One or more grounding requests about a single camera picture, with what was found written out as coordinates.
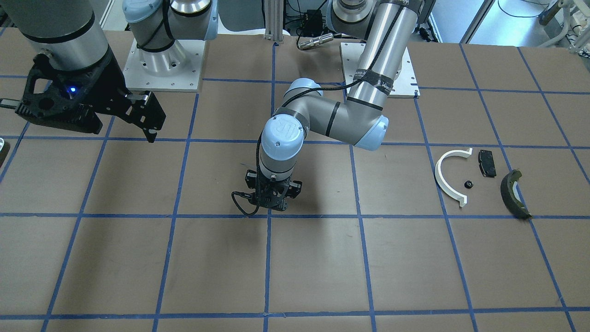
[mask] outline white pipe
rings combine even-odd
[[[562,40],[566,34],[568,34],[569,30],[569,6],[563,7],[563,29],[555,38],[551,38],[547,40],[543,44],[539,45],[539,47],[548,47],[551,46],[558,41]]]

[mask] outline white mounting plate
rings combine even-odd
[[[360,55],[365,50],[365,44],[362,43],[341,43],[340,55],[342,56],[342,70],[344,71],[344,78],[346,84],[352,83],[352,78],[359,68]],[[416,74],[412,61],[409,58],[409,52],[406,48],[404,57],[402,58],[402,70],[398,78],[394,82],[394,89],[389,94],[389,98],[414,98],[420,96],[420,89],[418,88],[418,81],[416,81]]]
[[[133,40],[131,50],[123,69],[125,83],[129,90],[197,92],[201,80],[205,41],[179,40],[186,50],[190,63],[174,76],[160,77],[148,73],[142,65],[137,52],[137,41]]]

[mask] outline white c-shaped part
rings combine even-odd
[[[463,150],[451,150],[446,152],[444,155],[442,155],[440,157],[440,159],[437,161],[436,165],[434,166],[434,177],[437,179],[437,183],[438,185],[441,187],[441,189],[449,196],[451,196],[452,198],[454,198],[455,200],[459,201],[459,207],[464,207],[465,205],[467,205],[467,195],[463,195],[460,192],[458,192],[457,190],[453,189],[449,183],[447,182],[447,180],[444,179],[443,177],[443,170],[442,170],[442,164],[443,164],[443,160],[445,160],[445,158],[447,157],[463,157],[463,158],[468,158],[469,156],[471,156],[471,153],[473,152],[472,148],[469,148],[466,151]]]

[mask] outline light blue joint cap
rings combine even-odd
[[[123,0],[123,13],[128,23],[148,18],[160,8],[162,0]]]
[[[203,40],[213,40],[217,38],[217,31],[219,29],[219,16],[217,14],[217,0],[211,2],[211,16],[209,16],[209,25]]]
[[[355,147],[369,151],[377,150],[383,142],[388,125],[389,119],[382,115],[365,136],[355,144]]]
[[[304,136],[299,120],[288,114],[278,114],[266,122],[261,145],[271,159],[285,161],[299,153]]]
[[[332,25],[332,0],[328,0],[328,7],[326,7],[326,26],[328,29],[336,31],[334,25]]]
[[[294,90],[294,89],[299,89],[301,87],[305,87],[307,89],[313,89],[314,87],[321,87],[319,84],[317,84],[314,80],[312,79],[307,79],[305,77],[302,77],[300,79],[296,79],[295,81],[293,81],[293,83],[291,83],[291,85],[289,86],[289,89],[287,89],[287,92],[285,92],[285,95],[288,94],[289,91]],[[323,91],[318,91],[320,93],[320,96],[324,95]]]

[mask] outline metal connector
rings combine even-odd
[[[297,46],[300,50],[309,50],[312,47],[322,45],[324,43],[327,43],[327,42],[333,41],[333,40],[334,40],[334,34],[330,32],[328,34],[321,35],[319,37],[312,38],[310,40],[299,43]]]

